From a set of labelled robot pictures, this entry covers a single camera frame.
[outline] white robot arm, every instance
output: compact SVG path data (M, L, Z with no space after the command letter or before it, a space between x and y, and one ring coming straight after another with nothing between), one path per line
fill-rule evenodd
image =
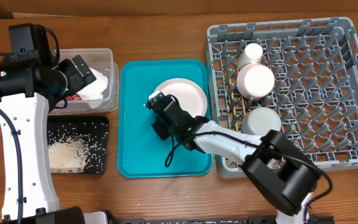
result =
M0 63L6 178L2 221L20 223L23 218L26 223L96 223L102 218L101 223L112 223L109 211L84 214L79 207L60 210L49 166L47 115L61 100L66 107L66 96L74 95L96 77L79 55L59 62L58 44L53 57L47 32L57 43L54 33L43 26L10 26L13 53L6 54Z
M266 136L252 136L222 128L203 116L193 118L180 108L174 96L165 96L158 90L149 96L145 106L156 114L152 127L161 140L175 136L178 145L190 151L213 153L238 163L266 200L278 209L277 223L307 222L305 207L322 171L281 133L271 130ZM286 162L275 173L267 164L281 158Z

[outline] gray dish rack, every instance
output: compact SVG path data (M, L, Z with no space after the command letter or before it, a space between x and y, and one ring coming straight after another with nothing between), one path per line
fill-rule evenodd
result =
M350 19L333 17L211 26L206 51L212 118L241 131L244 113L265 106L282 120L282 133L324 170L358 169L358 38ZM275 75L260 100L241 97L237 60L247 44L260 44L262 64ZM282 161L269 164L272 169ZM216 156L224 178L245 177Z

